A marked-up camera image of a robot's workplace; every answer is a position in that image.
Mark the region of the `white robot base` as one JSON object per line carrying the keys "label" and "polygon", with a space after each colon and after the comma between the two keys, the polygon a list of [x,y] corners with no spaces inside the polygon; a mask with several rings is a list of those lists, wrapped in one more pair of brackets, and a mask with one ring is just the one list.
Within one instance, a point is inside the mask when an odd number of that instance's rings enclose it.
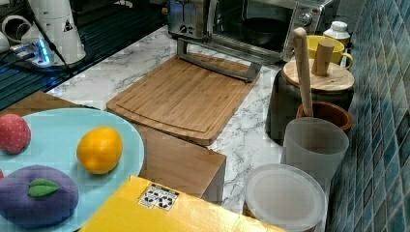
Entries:
{"label": "white robot base", "polygon": [[69,67],[86,57],[75,27],[70,0],[23,0],[31,19],[8,15],[1,32],[15,43],[11,51],[40,69]]}

